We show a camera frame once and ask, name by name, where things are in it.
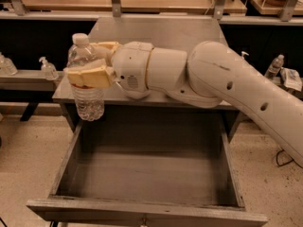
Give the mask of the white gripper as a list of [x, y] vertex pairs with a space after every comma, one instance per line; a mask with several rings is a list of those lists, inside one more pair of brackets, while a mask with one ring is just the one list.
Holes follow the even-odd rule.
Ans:
[[105, 59], [90, 61], [84, 66], [67, 67], [64, 73], [69, 82], [79, 87], [108, 88], [116, 77], [127, 91], [145, 93], [148, 91], [145, 77], [153, 45], [142, 42], [130, 42], [121, 45], [118, 42], [91, 43], [99, 57], [111, 58], [112, 66]]

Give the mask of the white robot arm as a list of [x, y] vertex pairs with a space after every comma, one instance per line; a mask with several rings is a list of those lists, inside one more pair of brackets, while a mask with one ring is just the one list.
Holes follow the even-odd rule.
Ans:
[[249, 116], [303, 166], [303, 102], [276, 86], [224, 44], [205, 41], [191, 53], [149, 43], [99, 43], [100, 58], [64, 68], [77, 87], [120, 87], [132, 98], [151, 90], [199, 108], [222, 101]]

